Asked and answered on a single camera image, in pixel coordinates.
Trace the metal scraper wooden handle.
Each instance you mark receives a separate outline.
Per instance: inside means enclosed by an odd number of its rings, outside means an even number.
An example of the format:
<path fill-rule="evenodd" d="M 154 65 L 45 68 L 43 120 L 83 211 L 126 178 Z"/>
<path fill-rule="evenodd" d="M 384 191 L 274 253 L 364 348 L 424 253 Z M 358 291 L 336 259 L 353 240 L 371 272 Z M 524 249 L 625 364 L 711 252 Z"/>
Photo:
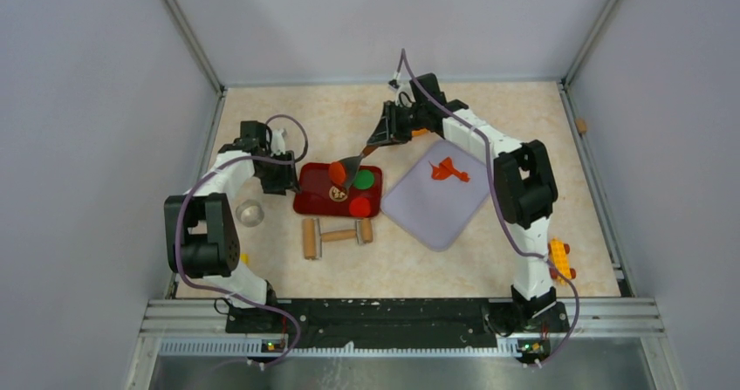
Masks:
<path fill-rule="evenodd" d="M 333 185 L 333 186 L 337 188 L 343 188 L 343 189 L 350 188 L 353 185 L 353 181 L 355 179 L 356 174 L 360 170 L 361 162 L 367 156 L 369 156 L 375 150 L 377 150 L 378 148 L 379 148 L 378 146 L 365 146 L 359 154 L 354 155 L 354 156 L 349 156 L 349 157 L 339 160 L 340 162 L 344 164 L 346 168 L 346 174 L 347 174 L 346 182 L 343 186 L 336 186 L 336 185 Z"/>

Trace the orange-red dough lump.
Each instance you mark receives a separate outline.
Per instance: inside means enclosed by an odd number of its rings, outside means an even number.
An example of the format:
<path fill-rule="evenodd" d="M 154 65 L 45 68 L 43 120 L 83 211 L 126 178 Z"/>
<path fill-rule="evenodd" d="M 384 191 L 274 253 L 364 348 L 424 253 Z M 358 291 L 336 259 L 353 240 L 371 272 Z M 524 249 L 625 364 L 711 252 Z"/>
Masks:
<path fill-rule="evenodd" d="M 431 167 L 432 180 L 444 181 L 447 180 L 449 177 L 455 177 L 462 182 L 470 181 L 469 174 L 456 168 L 454 161 L 450 156 L 446 157 L 436 165 L 430 161 L 429 165 Z"/>

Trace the orange round dough wrapper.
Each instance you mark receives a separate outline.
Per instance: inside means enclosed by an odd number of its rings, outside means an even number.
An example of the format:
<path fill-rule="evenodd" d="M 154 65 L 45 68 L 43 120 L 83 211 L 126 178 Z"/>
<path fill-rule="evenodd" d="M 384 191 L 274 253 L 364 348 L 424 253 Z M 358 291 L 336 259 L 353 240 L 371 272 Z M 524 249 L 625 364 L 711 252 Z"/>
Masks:
<path fill-rule="evenodd" d="M 333 185 L 343 186 L 345 184 L 347 174 L 346 168 L 342 162 L 332 162 L 327 169 L 327 173 Z"/>

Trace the dark red lacquer tray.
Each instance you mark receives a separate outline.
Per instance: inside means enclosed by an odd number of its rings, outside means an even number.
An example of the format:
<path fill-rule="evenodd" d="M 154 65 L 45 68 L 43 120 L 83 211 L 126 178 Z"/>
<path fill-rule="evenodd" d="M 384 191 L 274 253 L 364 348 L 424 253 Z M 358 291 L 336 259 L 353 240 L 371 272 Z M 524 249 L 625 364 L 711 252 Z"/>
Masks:
<path fill-rule="evenodd" d="M 349 203 L 353 198 L 366 197 L 372 205 L 373 218 L 380 213 L 380 199 L 383 195 L 383 173 L 375 166 L 361 166 L 360 170 L 367 169 L 374 173 L 375 184 L 368 190 L 358 190 L 353 185 L 348 189 L 337 188 L 332 185 L 327 169 L 328 163 L 310 162 L 304 165 L 299 175 L 301 192 L 295 195 L 293 210 L 304 216 L 336 216 L 352 217 L 349 213 Z"/>

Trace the wooden double-ended dough roller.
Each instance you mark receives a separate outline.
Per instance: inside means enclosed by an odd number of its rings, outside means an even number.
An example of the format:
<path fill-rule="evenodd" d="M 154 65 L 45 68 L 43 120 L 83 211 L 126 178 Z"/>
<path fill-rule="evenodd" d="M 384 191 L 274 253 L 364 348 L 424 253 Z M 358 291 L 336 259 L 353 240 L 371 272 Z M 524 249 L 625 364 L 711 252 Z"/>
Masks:
<path fill-rule="evenodd" d="M 318 218 L 305 218 L 301 222 L 303 258 L 319 260 L 325 243 L 342 242 L 354 239 L 358 245 L 372 243 L 374 240 L 371 219 L 354 221 L 352 229 L 323 231 Z"/>

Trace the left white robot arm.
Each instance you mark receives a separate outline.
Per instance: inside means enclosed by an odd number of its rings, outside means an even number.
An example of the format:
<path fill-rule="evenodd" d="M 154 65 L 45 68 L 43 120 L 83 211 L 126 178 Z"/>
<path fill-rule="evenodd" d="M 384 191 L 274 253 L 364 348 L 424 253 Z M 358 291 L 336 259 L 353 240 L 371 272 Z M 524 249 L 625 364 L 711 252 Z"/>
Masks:
<path fill-rule="evenodd" d="M 223 294 L 247 309 L 247 321 L 260 332 L 276 327 L 280 310 L 270 283 L 241 259 L 235 206 L 252 179 L 267 195 L 299 191 L 296 155 L 285 131 L 256 120 L 243 121 L 239 135 L 217 151 L 209 171 L 194 187 L 169 196 L 163 205 L 170 269 L 187 286 Z"/>

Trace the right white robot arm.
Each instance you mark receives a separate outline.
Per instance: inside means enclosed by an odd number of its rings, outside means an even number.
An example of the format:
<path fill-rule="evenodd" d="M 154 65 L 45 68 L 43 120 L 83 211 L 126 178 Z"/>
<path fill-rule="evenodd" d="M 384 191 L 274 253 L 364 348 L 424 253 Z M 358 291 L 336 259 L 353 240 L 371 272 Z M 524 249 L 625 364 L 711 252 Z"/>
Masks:
<path fill-rule="evenodd" d="M 547 259 L 558 188 L 545 144 L 510 137 L 461 100 L 447 100 L 433 73 L 406 86 L 397 80 L 390 85 L 396 98 L 383 103 L 367 147 L 405 144 L 414 131 L 426 129 L 485 164 L 497 216 L 518 255 L 511 317 L 518 328 L 536 330 L 557 302 Z"/>

